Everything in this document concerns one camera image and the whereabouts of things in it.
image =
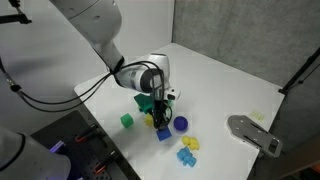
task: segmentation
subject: tabletop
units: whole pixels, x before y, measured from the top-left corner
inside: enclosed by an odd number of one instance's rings
[[[234,138],[226,120],[230,115],[259,112],[264,118],[253,120],[269,130],[284,99],[278,93],[280,87],[174,43],[155,52],[169,57],[171,86],[181,91],[180,99],[173,103],[173,119],[186,117],[187,132],[176,132],[171,122],[172,137],[159,142],[156,130],[144,124],[145,115],[133,99],[138,92],[119,87],[114,78],[109,78],[85,106],[141,179],[247,179],[259,151]],[[77,85],[76,94],[102,76]],[[128,129],[120,121],[126,113],[134,119]],[[200,143],[200,150],[192,151],[197,159],[193,168],[183,166],[176,156],[184,147],[183,135],[196,137]]]

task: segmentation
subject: black stand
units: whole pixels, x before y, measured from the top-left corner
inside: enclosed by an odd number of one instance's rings
[[[279,92],[286,95],[290,87],[298,80],[298,78],[316,61],[316,59],[320,56],[320,47],[317,51],[307,59],[307,62],[296,72],[296,74],[290,79],[290,81],[282,88],[279,89]]]
[[[16,8],[18,14],[12,14],[7,16],[0,16],[0,24],[20,22],[20,24],[29,24],[32,21],[20,10],[20,4],[18,0],[9,0],[12,7]]]

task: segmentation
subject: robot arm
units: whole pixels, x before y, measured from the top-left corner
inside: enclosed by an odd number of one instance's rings
[[[122,21],[114,0],[51,0],[51,2],[91,44],[120,86],[142,93],[154,93],[152,97],[155,104],[151,113],[155,120],[155,128],[165,128],[169,121],[165,117],[166,108],[162,106],[163,101],[177,100],[180,96],[180,92],[173,89],[169,83],[168,57],[163,54],[151,54],[147,60],[150,63],[144,63],[149,68],[141,63],[126,67],[128,63],[113,42]],[[160,73],[163,75],[164,92]]]

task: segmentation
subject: blue toy piece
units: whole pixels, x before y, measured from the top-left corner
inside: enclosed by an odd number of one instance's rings
[[[173,125],[177,131],[184,132],[188,128],[188,120],[183,116],[178,116],[174,119]]]
[[[158,135],[159,141],[163,141],[172,136],[168,127],[162,130],[157,130],[157,135]]]
[[[184,166],[189,164],[190,167],[194,167],[197,162],[197,159],[193,157],[188,147],[180,149],[180,151],[177,153],[177,157],[183,162]]]

